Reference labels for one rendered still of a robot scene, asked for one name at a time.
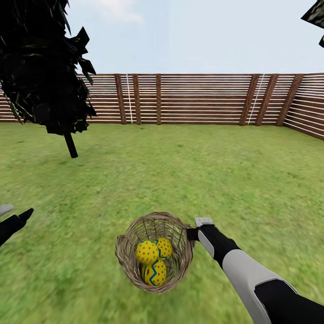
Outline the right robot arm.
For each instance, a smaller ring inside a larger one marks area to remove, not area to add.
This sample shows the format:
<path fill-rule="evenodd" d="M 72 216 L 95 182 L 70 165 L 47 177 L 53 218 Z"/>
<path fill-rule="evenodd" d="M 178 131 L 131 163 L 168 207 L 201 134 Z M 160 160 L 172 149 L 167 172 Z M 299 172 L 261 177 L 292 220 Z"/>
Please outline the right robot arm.
<path fill-rule="evenodd" d="M 299 295 L 218 230 L 209 217 L 195 217 L 188 240 L 200 241 L 232 283 L 254 324 L 324 324 L 324 305 Z"/>

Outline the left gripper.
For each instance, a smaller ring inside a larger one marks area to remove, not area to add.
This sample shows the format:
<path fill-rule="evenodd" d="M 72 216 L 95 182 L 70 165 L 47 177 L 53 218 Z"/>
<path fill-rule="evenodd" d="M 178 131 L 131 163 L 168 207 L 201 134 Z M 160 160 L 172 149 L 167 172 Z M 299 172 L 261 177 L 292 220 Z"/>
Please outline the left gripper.
<path fill-rule="evenodd" d="M 8 219 L 0 222 L 0 246 L 2 246 L 14 233 L 26 225 L 34 209 L 31 208 L 19 216 L 13 215 Z"/>

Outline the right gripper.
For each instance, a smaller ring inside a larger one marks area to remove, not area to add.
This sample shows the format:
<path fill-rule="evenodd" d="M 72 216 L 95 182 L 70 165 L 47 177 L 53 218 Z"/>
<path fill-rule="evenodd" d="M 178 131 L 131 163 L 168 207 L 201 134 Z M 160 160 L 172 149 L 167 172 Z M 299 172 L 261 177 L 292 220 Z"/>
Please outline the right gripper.
<path fill-rule="evenodd" d="M 197 227 L 197 228 L 188 228 L 187 229 L 187 237 L 188 237 L 188 240 L 196 240 L 196 241 L 199 241 L 198 239 L 198 229 L 200 229 L 200 227 Z"/>

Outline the easter egg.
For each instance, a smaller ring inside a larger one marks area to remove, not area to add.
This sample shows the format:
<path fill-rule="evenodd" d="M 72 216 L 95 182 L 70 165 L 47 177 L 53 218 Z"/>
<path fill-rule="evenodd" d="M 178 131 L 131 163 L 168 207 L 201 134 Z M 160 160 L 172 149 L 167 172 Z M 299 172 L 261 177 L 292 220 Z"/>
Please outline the easter egg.
<path fill-rule="evenodd" d="M 155 243 L 159 249 L 159 259 L 160 260 L 167 260 L 172 255 L 172 245 L 171 242 L 164 238 L 164 237 L 158 237 L 158 239 L 155 240 Z"/>
<path fill-rule="evenodd" d="M 151 265 L 144 265 L 142 268 L 142 276 L 147 286 L 162 285 L 166 280 L 166 273 L 166 264 L 160 259 Z"/>
<path fill-rule="evenodd" d="M 138 262 L 144 266 L 155 263 L 159 257 L 159 249 L 154 241 L 144 240 L 136 248 Z"/>

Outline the wicker basket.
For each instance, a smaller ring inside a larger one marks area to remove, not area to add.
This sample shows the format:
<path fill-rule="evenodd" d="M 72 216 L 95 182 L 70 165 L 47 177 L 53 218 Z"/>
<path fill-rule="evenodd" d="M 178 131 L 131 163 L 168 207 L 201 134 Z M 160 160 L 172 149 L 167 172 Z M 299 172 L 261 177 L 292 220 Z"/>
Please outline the wicker basket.
<path fill-rule="evenodd" d="M 138 230 L 138 228 L 141 228 Z M 132 284 L 147 292 L 168 293 L 183 281 L 193 260 L 196 240 L 188 240 L 187 229 L 193 228 L 169 212 L 153 212 L 134 220 L 125 234 L 115 239 L 115 256 L 123 266 L 125 275 Z M 143 264 L 138 262 L 136 248 L 144 240 L 154 241 L 164 237 L 171 242 L 172 255 L 164 261 L 166 280 L 162 285 L 147 286 L 142 276 Z M 174 265 L 173 265 L 174 264 Z"/>

